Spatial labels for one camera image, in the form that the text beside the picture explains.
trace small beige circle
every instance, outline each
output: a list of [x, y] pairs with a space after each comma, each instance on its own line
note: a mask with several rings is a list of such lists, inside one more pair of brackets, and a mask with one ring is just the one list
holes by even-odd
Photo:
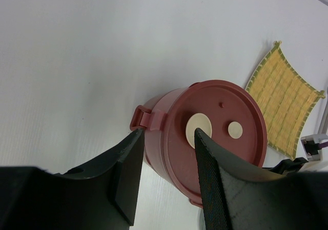
[[233, 121], [228, 126], [228, 133], [234, 139], [239, 139], [242, 136], [242, 126], [240, 123]]
[[212, 124], [209, 118], [203, 113], [196, 113], [187, 122], [186, 126], [186, 138], [189, 145], [195, 148], [195, 130], [200, 128], [208, 136], [212, 137]]

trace large beige circle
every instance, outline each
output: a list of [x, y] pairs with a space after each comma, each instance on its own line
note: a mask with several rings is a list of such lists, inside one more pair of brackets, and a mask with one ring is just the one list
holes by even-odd
[[196, 113], [187, 122], [186, 126], [186, 138], [189, 145], [195, 148], [195, 130], [200, 128], [208, 136], [212, 137], [212, 124], [209, 118], [203, 113]]
[[234, 139], [239, 139], [242, 135], [242, 126], [240, 123], [233, 121], [228, 126], [228, 133]]

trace red pot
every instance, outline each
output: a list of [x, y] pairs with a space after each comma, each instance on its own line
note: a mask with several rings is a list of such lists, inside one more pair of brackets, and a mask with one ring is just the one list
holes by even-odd
[[[185, 135], [187, 122], [196, 113], [210, 119], [215, 142], [259, 167], [267, 150], [267, 131], [254, 99], [241, 87], [223, 80], [194, 83], [135, 109], [130, 129], [145, 129], [147, 163], [193, 205], [202, 207], [195, 150]], [[232, 121], [243, 128], [238, 139], [228, 133]]]

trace bamboo mat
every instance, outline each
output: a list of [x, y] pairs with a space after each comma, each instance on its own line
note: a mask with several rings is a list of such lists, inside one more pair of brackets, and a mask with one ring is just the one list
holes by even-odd
[[311, 110], [324, 91], [310, 86], [288, 63], [281, 41], [254, 71], [246, 91], [255, 99], [265, 119], [268, 144], [295, 159], [298, 140]]

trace red lid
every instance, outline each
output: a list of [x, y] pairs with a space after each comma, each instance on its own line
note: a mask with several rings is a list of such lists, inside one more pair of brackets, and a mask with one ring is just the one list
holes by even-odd
[[[181, 191], [194, 195], [191, 200], [199, 201], [196, 154], [186, 139], [187, 122], [196, 113], [208, 116], [216, 143], [259, 167], [263, 165], [267, 150], [267, 131], [254, 99], [231, 82], [196, 83], [177, 98], [168, 112], [162, 134], [165, 165], [174, 184]], [[228, 125], [233, 121], [242, 126], [243, 133], [238, 139], [228, 133]]]

